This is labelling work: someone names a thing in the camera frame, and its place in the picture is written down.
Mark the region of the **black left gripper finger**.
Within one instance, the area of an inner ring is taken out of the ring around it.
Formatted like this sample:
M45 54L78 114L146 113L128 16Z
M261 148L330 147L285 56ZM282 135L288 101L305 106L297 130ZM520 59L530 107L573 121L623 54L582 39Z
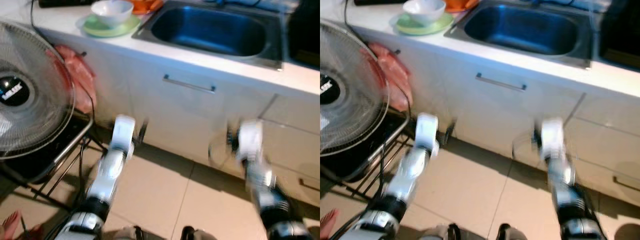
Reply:
M445 132L442 134L442 144L443 145L448 144L448 141L449 141L450 137L452 137L452 135L454 133L456 125L457 125L457 119L452 119L450 124L448 124Z
M142 144L142 142L144 142L148 124L148 119L144 119L144 121L142 121L141 127L138 131L138 135L137 137L135 137L135 146L139 146L140 144Z

